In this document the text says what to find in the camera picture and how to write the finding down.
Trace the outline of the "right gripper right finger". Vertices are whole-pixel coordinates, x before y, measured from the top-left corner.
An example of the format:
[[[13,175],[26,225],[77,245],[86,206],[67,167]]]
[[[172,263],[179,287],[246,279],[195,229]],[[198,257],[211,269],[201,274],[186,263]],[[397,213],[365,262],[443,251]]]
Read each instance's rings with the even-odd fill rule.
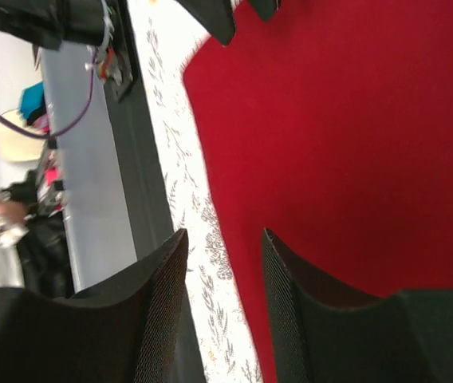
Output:
[[[262,271],[280,382],[453,382],[453,290],[378,298],[309,263],[269,229]]]

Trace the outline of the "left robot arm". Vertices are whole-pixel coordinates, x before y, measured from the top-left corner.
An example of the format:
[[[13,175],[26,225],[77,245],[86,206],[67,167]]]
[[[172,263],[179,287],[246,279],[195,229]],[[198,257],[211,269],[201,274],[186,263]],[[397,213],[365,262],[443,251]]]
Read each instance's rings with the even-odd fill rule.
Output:
[[[228,45],[235,32],[233,1],[174,1],[210,35]],[[282,1],[248,1],[268,21]],[[59,50],[63,41],[129,51],[127,1],[0,1],[0,32]]]

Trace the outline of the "red t-shirt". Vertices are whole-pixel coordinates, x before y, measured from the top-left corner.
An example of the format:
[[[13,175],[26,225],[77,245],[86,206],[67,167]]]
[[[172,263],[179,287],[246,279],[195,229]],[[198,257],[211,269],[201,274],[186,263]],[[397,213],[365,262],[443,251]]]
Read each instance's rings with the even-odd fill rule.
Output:
[[[375,295],[453,288],[453,1],[249,2],[183,74],[262,376],[261,236]]]

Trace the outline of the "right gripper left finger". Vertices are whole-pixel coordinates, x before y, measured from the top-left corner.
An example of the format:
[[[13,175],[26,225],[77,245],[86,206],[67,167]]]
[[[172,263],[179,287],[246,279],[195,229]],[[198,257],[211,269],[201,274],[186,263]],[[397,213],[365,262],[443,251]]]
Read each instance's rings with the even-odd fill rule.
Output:
[[[0,287],[0,382],[164,382],[185,289],[188,236],[71,298]]]

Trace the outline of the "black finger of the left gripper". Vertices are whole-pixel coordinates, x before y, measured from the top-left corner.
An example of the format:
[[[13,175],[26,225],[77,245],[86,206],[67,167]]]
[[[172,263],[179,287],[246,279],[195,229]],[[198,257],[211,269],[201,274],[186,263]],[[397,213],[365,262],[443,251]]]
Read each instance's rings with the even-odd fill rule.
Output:
[[[228,0],[178,0],[178,3],[221,45],[235,34],[234,12]]]

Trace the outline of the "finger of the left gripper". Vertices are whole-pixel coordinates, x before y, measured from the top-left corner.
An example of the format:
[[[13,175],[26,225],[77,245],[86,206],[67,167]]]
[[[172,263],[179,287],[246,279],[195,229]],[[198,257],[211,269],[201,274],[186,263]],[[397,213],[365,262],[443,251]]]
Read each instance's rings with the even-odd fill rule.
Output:
[[[264,22],[269,21],[282,4],[282,0],[248,0],[248,2]]]

